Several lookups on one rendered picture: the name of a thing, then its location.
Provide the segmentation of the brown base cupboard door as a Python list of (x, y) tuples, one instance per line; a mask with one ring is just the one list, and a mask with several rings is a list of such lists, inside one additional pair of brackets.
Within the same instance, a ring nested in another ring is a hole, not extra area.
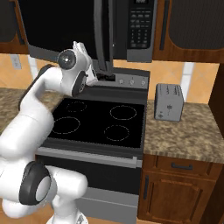
[[(146, 175), (149, 187), (144, 199)], [(137, 217), (161, 224), (200, 224), (214, 185), (203, 178), (142, 171)]]

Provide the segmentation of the dark brown tall cupboard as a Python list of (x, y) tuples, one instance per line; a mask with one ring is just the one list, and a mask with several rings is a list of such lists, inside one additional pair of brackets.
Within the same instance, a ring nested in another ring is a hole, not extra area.
[[(224, 138), (224, 64), (219, 65), (208, 105)], [(199, 224), (224, 224), (224, 164)]]

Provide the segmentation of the black and grey microwave oven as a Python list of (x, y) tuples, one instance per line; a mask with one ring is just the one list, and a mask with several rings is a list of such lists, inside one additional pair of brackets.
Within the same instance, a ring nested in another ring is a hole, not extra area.
[[(29, 46), (59, 53), (76, 41), (96, 59), (93, 0), (18, 0), (18, 4)], [(112, 60), (150, 62), (156, 0), (110, 0), (109, 5)]]

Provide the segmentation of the silver stove bottom drawer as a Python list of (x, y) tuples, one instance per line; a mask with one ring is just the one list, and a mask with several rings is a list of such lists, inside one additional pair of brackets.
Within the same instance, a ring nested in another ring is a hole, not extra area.
[(138, 196), (89, 187), (76, 200), (77, 207), (88, 217), (122, 224), (137, 223)]

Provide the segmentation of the brown wooden drawer front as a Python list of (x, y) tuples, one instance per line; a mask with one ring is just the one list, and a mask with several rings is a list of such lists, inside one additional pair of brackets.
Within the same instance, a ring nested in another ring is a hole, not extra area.
[[(192, 165), (192, 170), (172, 168), (172, 163), (183, 166)], [(155, 156), (149, 154), (143, 155), (143, 169), (150, 172), (163, 172), (200, 179), (217, 180), (220, 176), (222, 167), (223, 164), (212, 162), (203, 162), (176, 157)]]

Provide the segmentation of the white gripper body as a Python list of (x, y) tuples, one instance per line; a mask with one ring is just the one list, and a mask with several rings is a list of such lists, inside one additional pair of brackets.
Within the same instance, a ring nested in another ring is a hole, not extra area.
[(97, 79), (97, 76), (95, 74), (95, 71), (93, 69), (93, 66), (90, 65), (88, 70), (86, 71), (86, 85), (87, 86), (94, 86), (97, 82), (98, 82), (98, 79)]

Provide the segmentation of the brown wall cupboard door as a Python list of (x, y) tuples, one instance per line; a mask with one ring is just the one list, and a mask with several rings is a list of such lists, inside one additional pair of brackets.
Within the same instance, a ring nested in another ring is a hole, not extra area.
[(157, 0), (153, 59), (224, 63), (224, 0), (170, 0), (160, 51), (165, 0)]
[(21, 28), (25, 45), (20, 45), (16, 27), (16, 17), (12, 0), (0, 0), (0, 53), (27, 54), (28, 45), (21, 14)]

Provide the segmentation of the white wall socket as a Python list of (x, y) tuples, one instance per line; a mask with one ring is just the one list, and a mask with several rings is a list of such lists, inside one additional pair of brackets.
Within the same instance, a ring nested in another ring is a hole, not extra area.
[(20, 70), (22, 68), (19, 56), (17, 54), (11, 54), (10, 55), (10, 60), (11, 60), (11, 63), (12, 63), (12, 65), (15, 69)]

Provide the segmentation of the silver toaster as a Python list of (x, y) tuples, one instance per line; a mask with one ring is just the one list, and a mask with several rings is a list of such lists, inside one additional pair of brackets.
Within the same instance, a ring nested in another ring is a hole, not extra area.
[(161, 121), (179, 122), (184, 107), (184, 97), (180, 85), (156, 85), (154, 118)]

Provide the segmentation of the dark grey microwave door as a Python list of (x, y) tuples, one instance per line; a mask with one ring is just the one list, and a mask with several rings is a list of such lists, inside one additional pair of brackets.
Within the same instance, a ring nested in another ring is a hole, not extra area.
[(98, 74), (113, 75), (112, 44), (110, 29), (110, 0), (93, 0), (94, 2), (94, 43), (96, 59), (94, 68)]

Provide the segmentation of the black oven door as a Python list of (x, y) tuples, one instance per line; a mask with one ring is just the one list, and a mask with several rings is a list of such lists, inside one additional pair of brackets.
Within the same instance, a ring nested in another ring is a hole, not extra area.
[(120, 193), (139, 194), (140, 168), (96, 164), (40, 155), (37, 155), (36, 159), (44, 165), (51, 165), (85, 175), (89, 187)]

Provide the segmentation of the black and silver stove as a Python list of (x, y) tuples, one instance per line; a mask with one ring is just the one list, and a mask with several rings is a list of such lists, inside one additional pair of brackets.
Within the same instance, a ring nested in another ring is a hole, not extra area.
[[(142, 169), (149, 78), (147, 71), (127, 68), (115, 68), (112, 76), (100, 74), (96, 86), (64, 98), (54, 108), (54, 128), (41, 147), (136, 157)], [(148, 82), (146, 87), (142, 80)]]

